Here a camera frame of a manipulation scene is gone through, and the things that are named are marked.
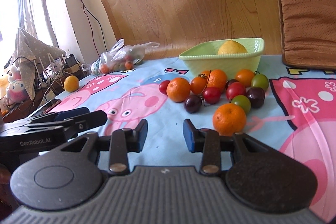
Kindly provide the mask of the orange mandarin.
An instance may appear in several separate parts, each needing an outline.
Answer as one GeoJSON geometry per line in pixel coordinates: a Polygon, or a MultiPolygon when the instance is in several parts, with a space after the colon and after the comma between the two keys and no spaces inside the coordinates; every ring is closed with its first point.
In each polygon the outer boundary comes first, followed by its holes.
{"type": "Polygon", "coordinates": [[[188,80],[177,77],[171,80],[167,86],[167,96],[174,102],[183,102],[190,95],[190,84],[188,80]]]}
{"type": "Polygon", "coordinates": [[[223,70],[203,71],[199,76],[206,80],[207,88],[218,88],[221,93],[225,91],[228,77],[223,70]]]}
{"type": "Polygon", "coordinates": [[[232,136],[243,131],[246,122],[245,111],[233,103],[219,106],[213,115],[213,127],[220,136],[232,136]]]}

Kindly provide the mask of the dark purple tomato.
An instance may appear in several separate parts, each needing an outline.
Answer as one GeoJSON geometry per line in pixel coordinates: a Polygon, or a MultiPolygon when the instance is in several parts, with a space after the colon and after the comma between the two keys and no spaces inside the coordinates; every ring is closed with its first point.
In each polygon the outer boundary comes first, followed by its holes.
{"type": "Polygon", "coordinates": [[[252,108],[259,109],[264,104],[265,91],[260,87],[252,87],[247,91],[247,98],[252,108]]]}
{"type": "Polygon", "coordinates": [[[198,112],[201,105],[202,105],[201,97],[195,94],[188,96],[183,103],[185,110],[190,114],[198,112]]]}

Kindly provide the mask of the plastic bag of fruits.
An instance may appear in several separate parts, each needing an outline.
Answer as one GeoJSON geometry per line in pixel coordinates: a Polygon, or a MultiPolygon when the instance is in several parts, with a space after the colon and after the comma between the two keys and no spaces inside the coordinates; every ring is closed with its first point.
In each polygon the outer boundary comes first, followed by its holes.
{"type": "Polygon", "coordinates": [[[103,52],[94,63],[82,64],[81,69],[94,76],[131,70],[143,61],[146,53],[158,48],[159,45],[159,42],[147,42],[130,46],[125,44],[124,39],[120,39],[108,52],[103,52]]]}

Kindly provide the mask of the yellow orange on table edge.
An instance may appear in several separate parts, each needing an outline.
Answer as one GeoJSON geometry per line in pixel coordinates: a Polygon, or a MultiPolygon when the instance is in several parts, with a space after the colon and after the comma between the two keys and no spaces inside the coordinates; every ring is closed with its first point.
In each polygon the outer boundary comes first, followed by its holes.
{"type": "Polygon", "coordinates": [[[63,88],[65,91],[67,92],[75,92],[78,90],[79,88],[79,80],[76,76],[68,76],[65,80],[64,80],[64,85],[63,88]]]}

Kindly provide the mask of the pink plush toy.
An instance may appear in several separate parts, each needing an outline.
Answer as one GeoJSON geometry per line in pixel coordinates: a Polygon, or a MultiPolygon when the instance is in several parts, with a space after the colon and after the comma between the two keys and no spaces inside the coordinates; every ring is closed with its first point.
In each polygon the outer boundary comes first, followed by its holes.
{"type": "Polygon", "coordinates": [[[29,95],[23,83],[18,67],[11,66],[8,71],[8,86],[6,88],[5,103],[7,106],[25,101],[29,95]]]}

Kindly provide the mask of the black charger adapter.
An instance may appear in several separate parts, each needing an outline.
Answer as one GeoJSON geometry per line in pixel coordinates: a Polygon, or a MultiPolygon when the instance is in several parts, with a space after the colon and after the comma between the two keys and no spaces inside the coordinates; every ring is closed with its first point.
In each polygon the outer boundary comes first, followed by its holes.
{"type": "Polygon", "coordinates": [[[68,68],[78,65],[78,61],[76,57],[72,54],[70,54],[66,59],[65,59],[66,65],[68,68]]]}

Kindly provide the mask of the grey dotted cloth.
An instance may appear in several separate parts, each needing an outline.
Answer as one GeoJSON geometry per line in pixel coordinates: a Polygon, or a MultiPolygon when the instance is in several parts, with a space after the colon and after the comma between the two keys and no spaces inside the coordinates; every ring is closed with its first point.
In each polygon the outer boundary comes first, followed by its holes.
{"type": "Polygon", "coordinates": [[[56,60],[65,55],[66,52],[64,50],[46,45],[24,29],[18,28],[11,64],[19,68],[24,87],[31,100],[35,96],[35,65],[41,63],[46,68],[50,65],[50,56],[56,60]]]}

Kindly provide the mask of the Peppa Pig tablecloth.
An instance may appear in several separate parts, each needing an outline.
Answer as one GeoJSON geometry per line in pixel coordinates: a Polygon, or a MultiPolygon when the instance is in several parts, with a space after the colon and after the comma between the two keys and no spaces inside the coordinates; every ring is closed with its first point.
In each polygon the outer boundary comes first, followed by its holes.
{"type": "MultiPolygon", "coordinates": [[[[285,66],[280,56],[263,56],[258,72],[269,80],[264,104],[247,114],[244,131],[253,138],[306,164],[318,180],[311,210],[325,221],[335,217],[335,73],[285,66]]],[[[104,110],[108,121],[99,135],[119,128],[149,124],[141,153],[129,155],[130,166],[193,165],[199,153],[190,153],[183,137],[183,121],[212,128],[217,105],[204,105],[189,114],[182,103],[159,91],[165,80],[193,79],[177,58],[146,61],[135,69],[107,76],[88,76],[73,93],[59,95],[55,112],[78,107],[104,110]]]]}

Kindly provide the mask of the green tomato front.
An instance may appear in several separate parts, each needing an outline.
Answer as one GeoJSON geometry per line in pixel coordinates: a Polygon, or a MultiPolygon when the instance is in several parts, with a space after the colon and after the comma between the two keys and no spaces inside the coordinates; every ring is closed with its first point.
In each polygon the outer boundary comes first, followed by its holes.
{"type": "Polygon", "coordinates": [[[240,106],[246,114],[250,112],[252,107],[250,100],[244,95],[235,96],[231,103],[240,106]]]}

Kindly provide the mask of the green tomato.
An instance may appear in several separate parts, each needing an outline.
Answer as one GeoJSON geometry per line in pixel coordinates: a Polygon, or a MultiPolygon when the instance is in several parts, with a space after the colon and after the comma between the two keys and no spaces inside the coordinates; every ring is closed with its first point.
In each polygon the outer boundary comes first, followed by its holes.
{"type": "Polygon", "coordinates": [[[269,80],[264,74],[256,74],[251,80],[252,88],[262,88],[266,91],[269,88],[269,80]]]}
{"type": "Polygon", "coordinates": [[[246,114],[250,112],[252,107],[250,100],[244,95],[235,96],[231,103],[240,106],[246,114]]]}

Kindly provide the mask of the red tomato far left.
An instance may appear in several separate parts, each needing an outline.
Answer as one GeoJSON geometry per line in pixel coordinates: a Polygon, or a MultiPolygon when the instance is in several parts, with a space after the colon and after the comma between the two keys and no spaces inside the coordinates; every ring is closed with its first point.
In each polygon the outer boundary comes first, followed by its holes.
{"type": "Polygon", "coordinates": [[[164,80],[162,81],[160,84],[159,84],[159,91],[162,93],[162,94],[167,94],[167,87],[170,83],[170,80],[164,80]]]}

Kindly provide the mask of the red tomato centre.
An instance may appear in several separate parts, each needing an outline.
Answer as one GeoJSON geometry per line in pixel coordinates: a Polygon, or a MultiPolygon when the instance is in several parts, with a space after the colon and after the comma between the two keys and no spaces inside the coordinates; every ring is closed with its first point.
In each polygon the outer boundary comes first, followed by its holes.
{"type": "Polygon", "coordinates": [[[236,96],[246,95],[246,88],[240,82],[234,82],[230,84],[226,90],[226,97],[229,101],[233,100],[236,96]]]}

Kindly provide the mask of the red tomato with stem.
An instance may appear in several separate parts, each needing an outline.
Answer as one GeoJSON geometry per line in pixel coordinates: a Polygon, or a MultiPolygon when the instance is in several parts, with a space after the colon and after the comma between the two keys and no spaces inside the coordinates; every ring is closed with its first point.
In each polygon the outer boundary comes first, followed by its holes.
{"type": "Polygon", "coordinates": [[[217,87],[207,87],[203,91],[203,98],[208,104],[216,104],[221,99],[221,90],[217,87]]]}

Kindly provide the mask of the green tomato back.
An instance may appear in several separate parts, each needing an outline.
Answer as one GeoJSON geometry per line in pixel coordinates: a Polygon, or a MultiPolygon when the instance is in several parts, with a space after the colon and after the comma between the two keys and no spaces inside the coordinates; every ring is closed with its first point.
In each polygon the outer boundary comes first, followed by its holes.
{"type": "Polygon", "coordinates": [[[266,91],[269,88],[269,80],[264,74],[256,74],[251,80],[252,88],[262,88],[266,91]]]}

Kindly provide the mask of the dark tomato behind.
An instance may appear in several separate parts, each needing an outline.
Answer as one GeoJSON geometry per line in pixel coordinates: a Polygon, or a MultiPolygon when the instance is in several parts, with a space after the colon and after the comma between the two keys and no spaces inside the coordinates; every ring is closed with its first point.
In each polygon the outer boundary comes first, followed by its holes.
{"type": "Polygon", "coordinates": [[[227,83],[226,83],[226,89],[227,89],[232,83],[236,83],[236,82],[237,82],[236,79],[231,79],[231,80],[227,81],[227,83]]]}

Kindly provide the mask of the right orange tomato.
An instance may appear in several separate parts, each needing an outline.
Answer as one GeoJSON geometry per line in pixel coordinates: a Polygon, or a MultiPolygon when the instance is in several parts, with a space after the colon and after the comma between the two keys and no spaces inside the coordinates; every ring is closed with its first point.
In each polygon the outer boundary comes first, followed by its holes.
{"type": "Polygon", "coordinates": [[[239,81],[246,88],[249,88],[251,87],[251,82],[254,76],[254,71],[251,71],[249,69],[242,69],[236,73],[235,80],[239,81]]]}

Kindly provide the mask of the small orange tomato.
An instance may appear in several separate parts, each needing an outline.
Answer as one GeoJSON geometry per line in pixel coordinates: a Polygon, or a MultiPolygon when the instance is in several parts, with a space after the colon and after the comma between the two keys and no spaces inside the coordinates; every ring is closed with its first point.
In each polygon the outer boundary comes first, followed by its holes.
{"type": "Polygon", "coordinates": [[[197,76],[190,82],[190,89],[193,94],[201,95],[207,86],[207,76],[197,76]]]}

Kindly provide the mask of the green ceramic bowl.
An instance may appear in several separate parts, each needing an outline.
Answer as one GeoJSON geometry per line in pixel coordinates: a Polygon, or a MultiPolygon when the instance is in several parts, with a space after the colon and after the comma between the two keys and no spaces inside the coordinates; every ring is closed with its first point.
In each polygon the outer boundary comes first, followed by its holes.
{"type": "Polygon", "coordinates": [[[200,43],[179,54],[179,59],[195,76],[202,71],[220,69],[226,73],[229,79],[232,79],[242,69],[257,71],[264,52],[264,39],[234,38],[233,41],[244,46],[247,52],[219,55],[219,48],[227,41],[224,39],[200,43]]]}

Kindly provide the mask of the yellow lemon in bowl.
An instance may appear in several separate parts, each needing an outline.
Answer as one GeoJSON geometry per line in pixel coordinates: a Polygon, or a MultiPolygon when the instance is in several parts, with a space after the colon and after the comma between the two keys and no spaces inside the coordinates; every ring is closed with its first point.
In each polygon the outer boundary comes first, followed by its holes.
{"type": "Polygon", "coordinates": [[[240,43],[234,40],[227,40],[224,42],[218,49],[219,55],[231,55],[231,54],[240,54],[247,53],[247,49],[240,43]]]}

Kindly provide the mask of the brown seat cushion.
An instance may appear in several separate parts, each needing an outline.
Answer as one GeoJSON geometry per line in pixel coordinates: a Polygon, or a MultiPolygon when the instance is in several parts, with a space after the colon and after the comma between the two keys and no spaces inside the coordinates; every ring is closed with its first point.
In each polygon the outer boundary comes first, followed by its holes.
{"type": "Polygon", "coordinates": [[[335,70],[335,0],[278,0],[282,62],[335,70]]]}

